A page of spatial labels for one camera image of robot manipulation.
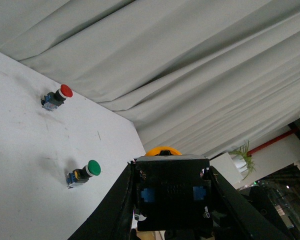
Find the white curtain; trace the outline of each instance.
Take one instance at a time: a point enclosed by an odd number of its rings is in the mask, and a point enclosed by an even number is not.
[[[211,157],[299,117],[300,0],[36,0],[0,11],[2,53],[134,122],[146,150]]]

